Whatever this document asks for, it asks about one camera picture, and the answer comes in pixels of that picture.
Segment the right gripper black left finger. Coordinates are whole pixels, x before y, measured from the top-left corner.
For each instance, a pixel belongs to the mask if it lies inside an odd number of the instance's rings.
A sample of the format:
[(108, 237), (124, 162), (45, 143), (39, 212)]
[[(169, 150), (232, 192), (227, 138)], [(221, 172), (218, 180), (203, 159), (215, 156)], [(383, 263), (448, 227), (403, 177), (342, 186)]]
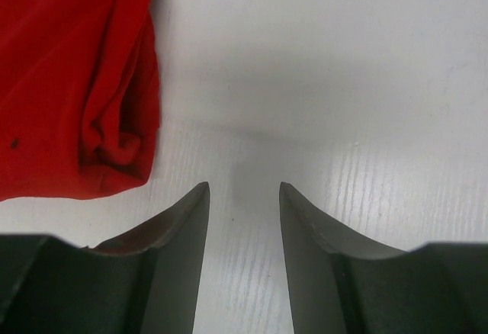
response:
[(210, 209), (201, 182), (173, 206), (94, 248), (1, 237), (3, 333), (190, 333)]

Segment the red polo shirt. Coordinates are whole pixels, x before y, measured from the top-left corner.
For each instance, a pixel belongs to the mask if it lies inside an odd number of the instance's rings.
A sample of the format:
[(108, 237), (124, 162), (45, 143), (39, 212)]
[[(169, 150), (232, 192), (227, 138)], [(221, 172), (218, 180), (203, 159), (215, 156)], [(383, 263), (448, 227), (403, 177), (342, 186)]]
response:
[(1, 0), (1, 198), (147, 183), (159, 129), (152, 0)]

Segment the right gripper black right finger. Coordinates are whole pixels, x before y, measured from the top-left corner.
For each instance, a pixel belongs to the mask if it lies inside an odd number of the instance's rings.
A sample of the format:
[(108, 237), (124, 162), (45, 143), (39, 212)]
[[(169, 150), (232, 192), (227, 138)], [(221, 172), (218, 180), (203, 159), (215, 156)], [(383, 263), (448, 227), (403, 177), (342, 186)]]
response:
[(279, 191), (281, 234), (297, 333), (485, 333), (487, 247), (429, 243), (404, 252)]

